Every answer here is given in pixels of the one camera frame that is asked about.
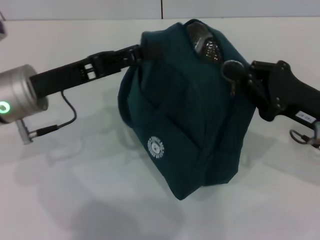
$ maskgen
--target black cable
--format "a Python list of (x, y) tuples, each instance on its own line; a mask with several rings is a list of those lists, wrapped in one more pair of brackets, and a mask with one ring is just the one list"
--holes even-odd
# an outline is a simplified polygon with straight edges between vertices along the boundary
[(67, 121), (61, 125), (52, 125), (52, 126), (47, 126), (47, 127), (44, 127), (44, 128), (40, 128), (38, 130), (35, 130), (35, 131), (32, 131), (31, 133), (34, 133), (36, 132), (36, 137), (40, 137), (40, 136), (43, 136), (43, 135), (46, 135), (46, 134), (49, 134), (49, 133), (52, 133), (54, 131), (57, 131), (59, 130), (60, 128), (63, 128), (69, 124), (72, 124), (78, 117), (77, 115), (77, 111), (76, 109), (74, 108), (74, 106), (71, 105), (71, 103), (68, 101), (68, 99), (66, 98), (65, 94), (64, 94), (64, 91), (61, 91), (61, 96), (63, 98), (63, 100), (66, 102), (66, 104), (68, 104), (68, 106), (72, 109), (73, 111), (73, 118), (70, 120), (70, 121)]
[(72, 118), (70, 121), (67, 121), (67, 122), (65, 122), (65, 123), (63, 123), (63, 124), (61, 124), (61, 125), (58, 125), (58, 129), (63, 128), (63, 127), (65, 127), (65, 126), (69, 125), (69, 124), (72, 124), (72, 123), (77, 119), (77, 117), (78, 117), (76, 109), (75, 109), (74, 106), (72, 106), (71, 103), (68, 101), (68, 99), (66, 98), (66, 96), (65, 96), (65, 94), (64, 94), (64, 91), (61, 91), (61, 96), (62, 96), (63, 100), (66, 102), (66, 104), (68, 104), (68, 106), (72, 109), (74, 116), (73, 116), (73, 118)]
[[(309, 138), (308, 136), (302, 135), (301, 133), (297, 132), (296, 130), (291, 129), (291, 130), (289, 131), (289, 133), (290, 133), (291, 138), (292, 138), (294, 141), (296, 141), (298, 144), (303, 144), (303, 145), (305, 145), (305, 144), (308, 144), (308, 141), (310, 140), (310, 138)], [(297, 139), (294, 134), (298, 135), (303, 141)]]

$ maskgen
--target metal cap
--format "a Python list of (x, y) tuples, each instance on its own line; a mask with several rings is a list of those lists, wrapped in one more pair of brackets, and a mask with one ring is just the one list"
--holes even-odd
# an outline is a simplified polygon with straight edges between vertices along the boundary
[(37, 99), (30, 82), (30, 77), (36, 74), (30, 65), (0, 73), (1, 122), (12, 123), (48, 109), (48, 99)]

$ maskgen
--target dark green bag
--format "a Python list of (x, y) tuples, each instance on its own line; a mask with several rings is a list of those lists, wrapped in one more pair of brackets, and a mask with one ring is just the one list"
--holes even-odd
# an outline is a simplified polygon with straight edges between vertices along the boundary
[[(129, 68), (118, 95), (123, 121), (179, 200), (201, 186), (228, 183), (237, 173), (255, 111), (239, 86), (231, 96), (218, 64), (198, 57), (186, 30), (194, 21), (144, 32), (141, 46), (160, 43), (163, 57)], [(209, 30), (225, 61), (248, 66), (221, 32)]]

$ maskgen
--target white circular logo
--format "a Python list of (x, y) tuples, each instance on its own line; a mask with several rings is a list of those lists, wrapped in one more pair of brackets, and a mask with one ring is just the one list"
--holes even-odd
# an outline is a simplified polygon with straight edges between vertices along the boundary
[(156, 158), (162, 158), (165, 153), (165, 147), (162, 141), (156, 136), (152, 136), (148, 140), (148, 150), (151, 155)]

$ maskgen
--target cable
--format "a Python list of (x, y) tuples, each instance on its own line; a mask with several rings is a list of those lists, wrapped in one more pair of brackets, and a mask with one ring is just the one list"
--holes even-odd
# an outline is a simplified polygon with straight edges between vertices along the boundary
[(290, 133), (291, 138), (292, 138), (294, 141), (296, 141), (298, 144), (303, 144), (303, 145), (308, 144), (307, 141), (305, 141), (305, 140), (301, 141), (301, 140), (299, 140), (299, 139), (296, 138), (296, 136), (295, 136), (294, 134), (298, 135), (301, 139), (303, 139), (303, 137), (304, 137), (301, 133), (297, 132), (296, 130), (291, 129), (291, 130), (289, 131), (289, 133)]
[(68, 104), (68, 106), (72, 109), (73, 114), (74, 114), (73, 118), (70, 121), (67, 121), (67, 122), (65, 122), (65, 123), (63, 123), (61, 125), (52, 125), (52, 126), (47, 126), (47, 127), (44, 127), (44, 128), (40, 128), (40, 129), (35, 130), (35, 131), (31, 131), (30, 134), (36, 133), (36, 135), (34, 135), (32, 138), (40, 137), (40, 136), (52, 133), (54, 131), (57, 131), (57, 130), (59, 130), (59, 129), (61, 129), (61, 128), (69, 125), (69, 124), (72, 124), (77, 119), (77, 117), (78, 117), (77, 111), (74, 108), (74, 106), (72, 106), (71, 103), (68, 101), (68, 99), (66, 98), (63, 90), (61, 91), (61, 96), (62, 96), (63, 100), (66, 102), (66, 104)]
[(69, 125), (69, 124), (72, 124), (72, 123), (77, 119), (77, 117), (78, 117), (76, 109), (75, 109), (74, 106), (72, 106), (71, 103), (68, 101), (68, 99), (66, 98), (66, 96), (65, 96), (65, 94), (64, 94), (64, 91), (61, 91), (61, 96), (62, 96), (63, 100), (66, 102), (66, 104), (68, 104), (68, 106), (72, 109), (74, 116), (73, 116), (73, 118), (72, 118), (70, 121), (67, 121), (67, 122), (65, 122), (65, 123), (63, 123), (63, 124), (61, 124), (61, 125), (58, 125), (58, 129), (63, 128), (63, 127), (65, 127), (65, 126)]

